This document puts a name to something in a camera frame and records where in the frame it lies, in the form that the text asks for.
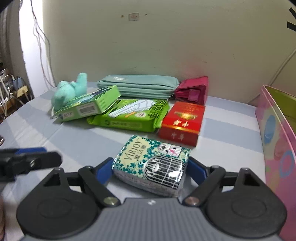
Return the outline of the Virjoy tissue pack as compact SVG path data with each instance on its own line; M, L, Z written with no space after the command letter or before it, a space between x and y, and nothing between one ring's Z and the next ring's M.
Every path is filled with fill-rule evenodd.
M134 135L114 159L112 171L126 184L156 195L177 197L190 152L188 148Z

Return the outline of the red cigarette box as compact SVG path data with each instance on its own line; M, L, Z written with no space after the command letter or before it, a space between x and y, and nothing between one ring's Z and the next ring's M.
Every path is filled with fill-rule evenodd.
M158 135L183 145L195 147L200 134L205 106L177 101L162 121Z

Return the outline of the green cardboard box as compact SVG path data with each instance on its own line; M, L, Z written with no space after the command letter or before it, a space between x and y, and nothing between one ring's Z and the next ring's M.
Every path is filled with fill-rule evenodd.
M62 121L71 121L103 114L111 108L119 97L121 97L121 94L116 85L97 89L92 93L71 100L60 110L54 111L53 117Z

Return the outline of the green wet wipes pack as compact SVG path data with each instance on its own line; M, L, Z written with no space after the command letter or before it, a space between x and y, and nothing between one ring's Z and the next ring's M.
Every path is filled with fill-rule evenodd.
M161 127L169 109L165 99L119 99L106 113L90 116L87 122L103 128L152 133Z

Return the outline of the teal plush toy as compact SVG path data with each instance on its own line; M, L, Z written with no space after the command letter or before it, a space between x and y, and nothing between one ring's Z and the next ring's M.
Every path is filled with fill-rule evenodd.
M51 104L54 111L59 111L71 100L87 93L87 73L79 73L75 81L61 81L57 86Z

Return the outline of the teal fabric pouch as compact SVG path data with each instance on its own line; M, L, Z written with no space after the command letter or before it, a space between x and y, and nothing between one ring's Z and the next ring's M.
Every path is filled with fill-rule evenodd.
M108 75L97 82L99 88L116 85L122 97L147 99L169 99L179 84L162 75Z

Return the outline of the striped bed sheet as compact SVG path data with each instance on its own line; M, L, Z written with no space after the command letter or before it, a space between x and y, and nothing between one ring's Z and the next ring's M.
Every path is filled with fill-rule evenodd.
M115 157L133 135L132 131L101 128L86 120L60 122L50 117L53 91L26 103L1 124L3 148L45 147L63 158L62 168L76 172ZM191 156L206 166L219 165L229 172L250 168L265 179L261 136L255 107L227 99L208 97L196 147ZM16 221L17 205L49 173L30 172L6 185L2 192L6 212L5 240L20 240L23 233Z

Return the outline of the magenta folded wallet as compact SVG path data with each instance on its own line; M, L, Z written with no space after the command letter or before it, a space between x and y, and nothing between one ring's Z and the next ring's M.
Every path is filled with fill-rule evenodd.
M208 95L208 77L183 80L175 90L175 98L198 105L205 105Z

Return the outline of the pink tin box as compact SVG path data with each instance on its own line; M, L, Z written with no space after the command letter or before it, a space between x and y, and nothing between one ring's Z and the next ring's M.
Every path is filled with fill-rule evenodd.
M255 110L258 121L266 185L287 209L280 236L295 240L295 96L264 85Z

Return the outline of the small wall sticker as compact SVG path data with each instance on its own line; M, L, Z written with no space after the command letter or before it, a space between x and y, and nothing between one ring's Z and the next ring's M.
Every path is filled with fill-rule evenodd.
M139 21L139 13L131 13L128 15L128 20L130 22Z

